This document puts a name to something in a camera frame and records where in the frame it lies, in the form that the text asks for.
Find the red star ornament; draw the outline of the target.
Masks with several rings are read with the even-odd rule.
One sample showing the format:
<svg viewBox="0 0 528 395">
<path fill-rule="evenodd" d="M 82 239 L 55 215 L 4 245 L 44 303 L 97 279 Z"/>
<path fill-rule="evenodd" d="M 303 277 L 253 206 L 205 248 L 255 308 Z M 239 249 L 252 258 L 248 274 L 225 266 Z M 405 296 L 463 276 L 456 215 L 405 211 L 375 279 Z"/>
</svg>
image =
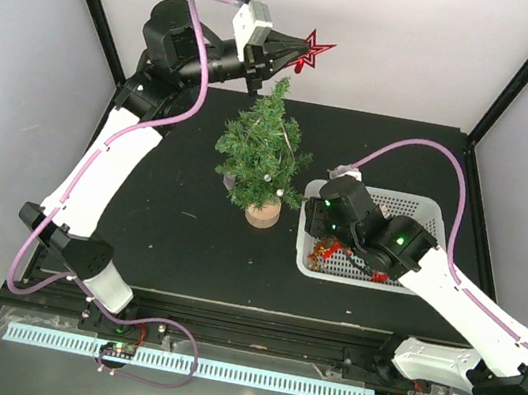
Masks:
<svg viewBox="0 0 528 395">
<path fill-rule="evenodd" d="M 307 52 L 302 56 L 299 56 L 295 61 L 293 61 L 293 72 L 300 75 L 304 70 L 304 67 L 311 67 L 314 69 L 316 66 L 317 56 L 328 52 L 336 47 L 336 44 L 331 43 L 321 43 L 317 38 L 317 31 L 312 30 L 308 35 L 305 42 L 307 43 Z"/>
</svg>

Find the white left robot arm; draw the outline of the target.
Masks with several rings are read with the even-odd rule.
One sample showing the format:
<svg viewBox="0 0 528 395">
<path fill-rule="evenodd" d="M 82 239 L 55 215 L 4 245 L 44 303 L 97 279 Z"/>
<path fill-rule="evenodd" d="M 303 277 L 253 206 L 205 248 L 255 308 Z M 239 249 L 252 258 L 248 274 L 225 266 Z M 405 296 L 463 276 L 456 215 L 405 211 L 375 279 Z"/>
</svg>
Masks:
<svg viewBox="0 0 528 395">
<path fill-rule="evenodd" d="M 273 30 L 243 5 L 233 36 L 223 40 L 201 24 L 186 0 L 162 0 L 143 27 L 146 49 L 134 75 L 121 86 L 105 126 L 64 182 L 41 203 L 26 202 L 20 220 L 30 235 L 13 259 L 7 285 L 17 294 L 17 267 L 33 242 L 46 247 L 103 307 L 113 334 L 137 322 L 134 291 L 113 262 L 113 247 L 95 233 L 110 200 L 144 157 L 177 123 L 195 115 L 211 83 L 243 79 L 256 93 L 282 69 L 309 52 L 308 39 Z"/>
</svg>

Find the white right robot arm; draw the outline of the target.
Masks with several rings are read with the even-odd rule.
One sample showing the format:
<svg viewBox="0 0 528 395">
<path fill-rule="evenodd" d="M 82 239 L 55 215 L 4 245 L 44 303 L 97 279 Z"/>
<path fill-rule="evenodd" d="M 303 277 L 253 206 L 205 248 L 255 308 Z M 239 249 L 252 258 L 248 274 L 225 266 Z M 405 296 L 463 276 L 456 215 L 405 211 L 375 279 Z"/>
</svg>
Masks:
<svg viewBox="0 0 528 395">
<path fill-rule="evenodd" d="M 355 267 L 419 296 L 468 342 L 458 348 L 403 338 L 374 355 L 377 379 L 436 382 L 472 395 L 528 395 L 528 328 L 449 262 L 424 222 L 392 212 L 374 188 L 350 175 L 310 181 L 304 195 L 299 241 L 339 243 Z"/>
</svg>

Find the white perforated plastic basket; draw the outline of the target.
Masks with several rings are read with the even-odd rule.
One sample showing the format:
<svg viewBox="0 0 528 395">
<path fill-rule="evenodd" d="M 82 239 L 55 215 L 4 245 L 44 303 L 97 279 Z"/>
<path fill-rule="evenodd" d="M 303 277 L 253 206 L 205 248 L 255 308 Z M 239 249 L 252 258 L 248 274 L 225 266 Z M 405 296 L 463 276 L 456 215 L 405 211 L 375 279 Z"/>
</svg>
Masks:
<svg viewBox="0 0 528 395">
<path fill-rule="evenodd" d="M 442 217 L 442 211 L 439 204 L 433 199 L 422 197 L 416 194 L 367 187 L 368 193 L 373 201 L 380 207 L 383 207 L 390 216 L 406 215 L 413 218 L 420 225 L 423 225 L 431 235 L 437 240 L 439 246 L 444 248 L 447 245 L 445 236 L 445 225 Z M 360 281 L 342 277 L 332 276 L 330 274 L 312 272 L 307 269 L 307 255 L 311 253 L 314 243 L 317 239 L 310 236 L 304 231 L 305 222 L 305 204 L 300 210 L 300 216 L 297 227 L 296 239 L 296 266 L 301 274 L 319 281 L 330 281 L 331 283 L 351 285 L 353 287 L 412 295 L 413 292 L 403 287 L 400 283 L 388 279 L 385 283 L 372 283 L 370 281 Z"/>
</svg>

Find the small green christmas tree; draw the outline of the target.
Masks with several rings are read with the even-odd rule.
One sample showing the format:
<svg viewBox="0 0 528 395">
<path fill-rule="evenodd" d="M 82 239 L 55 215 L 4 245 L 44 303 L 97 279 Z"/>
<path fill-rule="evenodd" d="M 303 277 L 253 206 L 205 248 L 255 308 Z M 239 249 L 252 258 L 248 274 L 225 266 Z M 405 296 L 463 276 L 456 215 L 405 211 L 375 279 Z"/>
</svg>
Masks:
<svg viewBox="0 0 528 395">
<path fill-rule="evenodd" d="M 215 143 L 224 156 L 216 172 L 236 176 L 228 198 L 255 229 L 273 227 L 282 207 L 298 210 L 304 202 L 294 179 L 310 165 L 312 155 L 301 151 L 302 130 L 287 114 L 290 82 L 288 77 L 276 81 L 268 95 L 226 122 Z"/>
</svg>

